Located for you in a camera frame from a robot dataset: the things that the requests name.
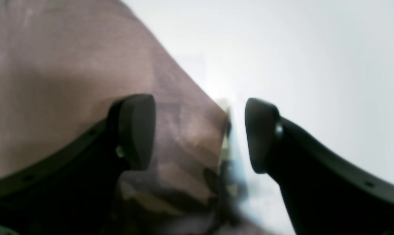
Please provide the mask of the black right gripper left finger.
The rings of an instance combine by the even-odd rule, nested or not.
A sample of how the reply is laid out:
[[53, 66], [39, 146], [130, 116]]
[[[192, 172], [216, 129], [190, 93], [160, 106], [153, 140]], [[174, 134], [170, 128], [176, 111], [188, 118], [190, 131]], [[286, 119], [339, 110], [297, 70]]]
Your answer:
[[153, 95], [116, 100], [106, 119], [52, 156], [0, 179], [0, 235], [97, 235], [124, 171], [149, 167]]

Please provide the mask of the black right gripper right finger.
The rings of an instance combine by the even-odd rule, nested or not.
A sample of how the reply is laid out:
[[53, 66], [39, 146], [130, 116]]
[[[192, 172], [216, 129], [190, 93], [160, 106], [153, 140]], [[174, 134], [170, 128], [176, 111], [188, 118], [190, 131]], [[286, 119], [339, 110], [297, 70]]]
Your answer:
[[249, 98], [245, 128], [253, 170], [278, 185], [297, 235], [394, 235], [394, 185], [339, 157]]

